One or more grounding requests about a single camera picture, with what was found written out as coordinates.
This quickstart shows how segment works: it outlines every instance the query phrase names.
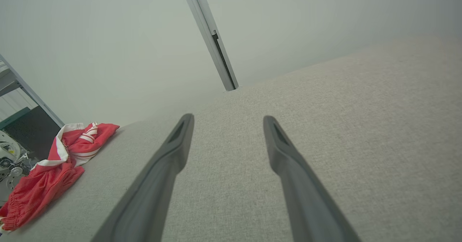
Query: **white corrugated wall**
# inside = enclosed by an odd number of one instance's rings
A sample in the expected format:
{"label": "white corrugated wall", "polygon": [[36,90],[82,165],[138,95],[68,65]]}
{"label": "white corrugated wall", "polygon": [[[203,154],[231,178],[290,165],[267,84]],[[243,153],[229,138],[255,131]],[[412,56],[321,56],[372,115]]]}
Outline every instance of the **white corrugated wall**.
{"label": "white corrugated wall", "polygon": [[[7,69],[7,66],[3,61],[0,61],[0,71],[5,69]],[[13,90],[0,97],[0,121],[25,107],[33,109],[36,106],[37,104],[22,89]]]}

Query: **gray fabric surface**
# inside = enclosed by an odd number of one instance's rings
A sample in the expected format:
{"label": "gray fabric surface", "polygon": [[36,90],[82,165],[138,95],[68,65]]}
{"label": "gray fabric surface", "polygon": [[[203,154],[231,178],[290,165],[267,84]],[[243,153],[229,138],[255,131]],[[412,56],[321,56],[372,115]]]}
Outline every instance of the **gray fabric surface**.
{"label": "gray fabric surface", "polygon": [[[407,39],[192,109],[164,241],[291,241],[264,115],[277,118],[363,241],[462,236],[462,47]],[[0,241],[88,241],[183,111],[123,127],[77,183]]]}

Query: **red garment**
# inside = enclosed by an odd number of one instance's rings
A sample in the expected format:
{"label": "red garment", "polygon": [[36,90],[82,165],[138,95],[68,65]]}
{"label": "red garment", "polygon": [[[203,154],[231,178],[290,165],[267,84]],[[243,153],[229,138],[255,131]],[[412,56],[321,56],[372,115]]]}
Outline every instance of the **red garment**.
{"label": "red garment", "polygon": [[40,216],[84,173],[82,164],[93,158],[119,128],[113,124],[65,125],[56,135],[48,160],[34,166],[0,209],[0,233],[10,232]]}

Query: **red and white fabric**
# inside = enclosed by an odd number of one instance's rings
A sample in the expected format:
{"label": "red and white fabric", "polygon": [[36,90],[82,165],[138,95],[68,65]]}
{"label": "red and white fabric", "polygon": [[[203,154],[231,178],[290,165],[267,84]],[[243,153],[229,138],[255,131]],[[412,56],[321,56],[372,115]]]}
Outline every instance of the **red and white fabric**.
{"label": "red and white fabric", "polygon": [[0,233],[11,232],[40,216],[83,174],[82,164],[93,158],[119,128],[113,124],[63,126],[53,140],[48,159],[24,176],[0,209]]}

